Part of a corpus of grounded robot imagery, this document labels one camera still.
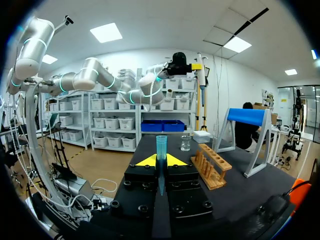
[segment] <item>wooden test tube rack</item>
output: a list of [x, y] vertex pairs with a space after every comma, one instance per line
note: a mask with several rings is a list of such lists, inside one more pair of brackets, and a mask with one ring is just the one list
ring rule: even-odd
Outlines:
[[[191, 157], [193, 165], [198, 170], [209, 190], [223, 187], [227, 184], [224, 179], [226, 171], [230, 170], [232, 166], [206, 144], [199, 144], [199, 147], [201, 150], [197, 150], [196, 155]], [[219, 174], [210, 161], [205, 158], [204, 152], [212, 159], [215, 165], [221, 169], [221, 174]]]

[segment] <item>test tube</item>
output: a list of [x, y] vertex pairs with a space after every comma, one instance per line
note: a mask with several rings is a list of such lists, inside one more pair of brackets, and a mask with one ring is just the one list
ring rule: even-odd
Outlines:
[[161, 196], [164, 194], [165, 191], [165, 167], [167, 166], [167, 136], [158, 135], [156, 136], [156, 159], [157, 159], [157, 166], [158, 169], [158, 182], [159, 182], [159, 189]]

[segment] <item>cardboard box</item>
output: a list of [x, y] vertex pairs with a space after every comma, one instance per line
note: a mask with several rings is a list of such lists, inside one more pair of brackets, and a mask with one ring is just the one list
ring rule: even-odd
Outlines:
[[271, 114], [271, 123], [276, 126], [277, 125], [277, 118], [278, 118], [278, 114], [277, 113], [272, 113]]
[[267, 106], [262, 106], [262, 103], [255, 102], [253, 105], [253, 109], [265, 110], [268, 109]]

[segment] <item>black hair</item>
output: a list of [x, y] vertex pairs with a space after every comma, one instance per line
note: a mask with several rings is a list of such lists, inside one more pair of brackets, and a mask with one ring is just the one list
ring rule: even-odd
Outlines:
[[243, 109], [254, 109], [254, 106], [252, 106], [251, 102], [246, 102], [243, 104]]

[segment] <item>black workbench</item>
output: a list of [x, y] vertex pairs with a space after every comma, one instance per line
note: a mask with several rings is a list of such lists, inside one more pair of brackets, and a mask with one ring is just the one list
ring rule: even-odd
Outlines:
[[[185, 163], [190, 163], [190, 157], [195, 156], [198, 143], [191, 140], [190, 151], [181, 151], [180, 143], [179, 136], [169, 135], [167, 153]], [[150, 157], [157, 152], [156, 148], [156, 135], [143, 136], [130, 163], [137, 164]], [[221, 152], [219, 155], [232, 165], [232, 169], [225, 174], [226, 186], [210, 191], [199, 178], [202, 189], [212, 202], [215, 219], [226, 217], [231, 222], [238, 220], [266, 202], [270, 196], [282, 194], [294, 184], [293, 177], [271, 164], [267, 164], [264, 169], [249, 178], [244, 177], [243, 173], [248, 167], [251, 153], [238, 147], [233, 151]], [[160, 196], [158, 192], [154, 208], [152, 235], [157, 237], [170, 236], [167, 196]]]

